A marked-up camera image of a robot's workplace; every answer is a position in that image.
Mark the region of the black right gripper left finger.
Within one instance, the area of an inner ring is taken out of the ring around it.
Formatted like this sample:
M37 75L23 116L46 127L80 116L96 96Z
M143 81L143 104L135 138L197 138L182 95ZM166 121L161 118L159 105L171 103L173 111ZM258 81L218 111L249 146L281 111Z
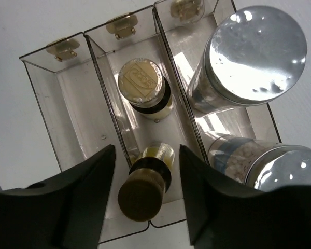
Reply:
M97 248L115 162L108 145L51 178L0 191L0 248Z

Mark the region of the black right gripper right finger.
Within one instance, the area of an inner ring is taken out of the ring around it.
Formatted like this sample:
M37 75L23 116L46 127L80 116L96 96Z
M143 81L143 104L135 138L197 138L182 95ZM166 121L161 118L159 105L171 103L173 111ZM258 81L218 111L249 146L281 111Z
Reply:
M262 192L221 174L185 145L179 166L194 248L311 248L311 186Z

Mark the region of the yellow-label oil bottle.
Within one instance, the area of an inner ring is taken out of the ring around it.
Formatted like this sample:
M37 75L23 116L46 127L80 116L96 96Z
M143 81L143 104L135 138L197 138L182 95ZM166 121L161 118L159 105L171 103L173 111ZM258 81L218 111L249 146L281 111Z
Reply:
M172 183L175 152L171 145L152 142L132 164L118 192L121 212L135 222L147 222L160 211Z
M118 74L118 88L132 108L148 119L164 119L172 111L172 91L159 66L134 58Z

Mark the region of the white blue jar silver lid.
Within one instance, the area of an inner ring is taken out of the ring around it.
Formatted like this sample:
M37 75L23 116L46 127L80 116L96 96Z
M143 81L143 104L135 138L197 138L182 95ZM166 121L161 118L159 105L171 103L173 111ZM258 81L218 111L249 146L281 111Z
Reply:
M189 101L206 114L266 104L298 82L306 56L305 34L291 15L271 6L239 9L208 39Z

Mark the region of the clear three-tier organizer rack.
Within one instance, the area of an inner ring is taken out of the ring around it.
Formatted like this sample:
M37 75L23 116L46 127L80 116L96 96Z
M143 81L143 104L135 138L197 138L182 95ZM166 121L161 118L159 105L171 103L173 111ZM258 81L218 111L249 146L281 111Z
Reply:
M233 1L158 1L21 57L61 171L108 144L117 163L99 248L188 247L179 161L159 213L124 216L117 195L139 154L168 144L202 159L218 134L278 141L268 105L204 114L187 88L211 33Z

